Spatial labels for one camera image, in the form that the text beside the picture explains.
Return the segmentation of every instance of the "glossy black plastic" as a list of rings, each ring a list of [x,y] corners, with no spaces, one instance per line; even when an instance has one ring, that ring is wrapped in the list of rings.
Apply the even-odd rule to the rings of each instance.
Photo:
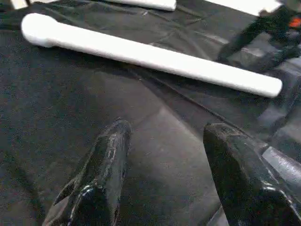
[[[204,145],[229,225],[301,225],[297,194],[261,155],[266,143],[218,123],[205,127]]]
[[[117,120],[97,139],[53,203],[44,225],[115,225],[130,148],[130,126]]]

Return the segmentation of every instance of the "white plastic rod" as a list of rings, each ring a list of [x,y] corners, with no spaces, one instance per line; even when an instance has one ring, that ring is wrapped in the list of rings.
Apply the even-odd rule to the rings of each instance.
[[[265,97],[276,97],[282,88],[276,78],[62,24],[41,14],[26,15],[21,27],[25,39],[34,45],[67,48]]]
[[[176,0],[105,0],[110,2],[141,6],[147,8],[157,8],[166,11],[174,11],[176,8]]]

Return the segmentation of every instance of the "black mat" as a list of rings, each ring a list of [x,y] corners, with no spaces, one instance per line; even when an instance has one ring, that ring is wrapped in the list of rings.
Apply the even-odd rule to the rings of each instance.
[[[31,12],[210,60],[254,19],[202,0],[178,0],[172,13],[63,0],[1,14],[3,223],[40,225],[76,163],[117,117],[134,128],[120,225],[227,225],[202,144],[209,121],[226,121],[301,161],[299,60],[269,73],[284,88],[268,99],[101,57],[34,47],[20,33],[23,16]],[[261,35],[234,56],[233,65],[247,65],[271,51],[267,38]]]

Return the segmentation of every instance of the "black tablecloth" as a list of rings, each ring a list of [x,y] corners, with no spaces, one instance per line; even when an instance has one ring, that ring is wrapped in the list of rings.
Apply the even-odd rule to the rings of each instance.
[[[277,98],[263,98],[32,46],[20,32],[23,16],[32,12],[209,60],[254,20],[203,0],[178,0],[175,12],[62,0],[0,14],[3,223],[41,224],[79,159],[117,117],[134,128],[120,225],[227,225],[202,143],[209,121],[239,127],[301,162],[299,59],[268,73],[284,87]],[[246,66],[273,51],[267,40],[261,35],[231,63]]]

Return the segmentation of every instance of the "white object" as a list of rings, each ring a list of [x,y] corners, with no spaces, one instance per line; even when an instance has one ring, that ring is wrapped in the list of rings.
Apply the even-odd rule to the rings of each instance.
[[[13,5],[14,9],[27,7],[27,3],[25,0],[10,0],[10,2]]]
[[[259,12],[265,9],[272,12],[277,9],[281,3],[276,0],[206,0],[221,6],[233,8],[254,16],[259,16]]]
[[[50,3],[50,2],[53,2],[53,1],[59,1],[59,0],[29,0],[31,3],[34,3],[34,2],[43,2],[43,3]]]
[[[276,78],[62,24],[41,14],[26,15],[21,27],[25,39],[34,45],[59,46],[265,97],[276,97],[282,88]]]
[[[148,8],[157,8],[163,9],[166,11],[174,11],[176,8],[176,0],[105,0],[110,2],[117,2],[122,4],[148,7]]]

